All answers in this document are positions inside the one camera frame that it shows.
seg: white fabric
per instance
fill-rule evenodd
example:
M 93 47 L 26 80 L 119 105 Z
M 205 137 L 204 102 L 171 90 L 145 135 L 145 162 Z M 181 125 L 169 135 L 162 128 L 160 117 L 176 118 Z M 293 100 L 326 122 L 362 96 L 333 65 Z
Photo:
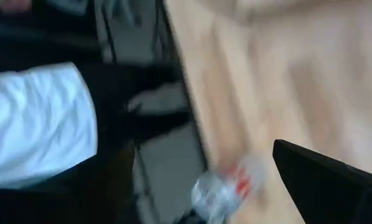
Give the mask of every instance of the white fabric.
M 96 150 L 95 109 L 74 64 L 0 73 L 0 187 L 48 179 Z

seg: plastic water bottle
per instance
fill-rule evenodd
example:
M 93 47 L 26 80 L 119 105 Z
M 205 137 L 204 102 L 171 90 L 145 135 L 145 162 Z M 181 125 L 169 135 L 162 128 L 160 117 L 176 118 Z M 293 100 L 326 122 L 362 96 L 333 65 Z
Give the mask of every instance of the plastic water bottle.
M 192 189 L 192 207 L 208 224 L 221 224 L 262 188 L 265 173 L 262 161 L 253 156 L 209 170 Z

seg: black object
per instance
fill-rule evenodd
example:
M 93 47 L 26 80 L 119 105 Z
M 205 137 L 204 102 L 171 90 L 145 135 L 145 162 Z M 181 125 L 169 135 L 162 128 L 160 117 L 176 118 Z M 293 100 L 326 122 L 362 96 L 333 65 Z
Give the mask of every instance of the black object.
M 273 158 L 306 224 L 372 223 L 372 174 L 284 140 Z
M 111 28 L 110 28 L 105 4 L 101 8 L 101 14 L 103 16 L 103 22 L 105 24 L 105 29 L 106 29 L 106 33 L 107 33 L 108 47 L 110 48 L 110 52 L 111 52 L 111 62 L 117 63 L 118 58 L 117 58 L 117 54 L 116 54 L 116 47 L 115 47 L 115 44 L 114 44 L 113 34 L 111 32 Z
M 206 224 L 207 222 L 200 218 L 195 210 L 185 213 L 182 217 L 176 219 L 172 224 Z
M 134 150 L 108 151 L 45 182 L 0 189 L 0 224 L 141 224 L 132 198 Z
M 93 1 L 81 17 L 45 1 L 33 1 L 31 11 L 0 14 L 0 72 L 68 61 L 102 61 Z

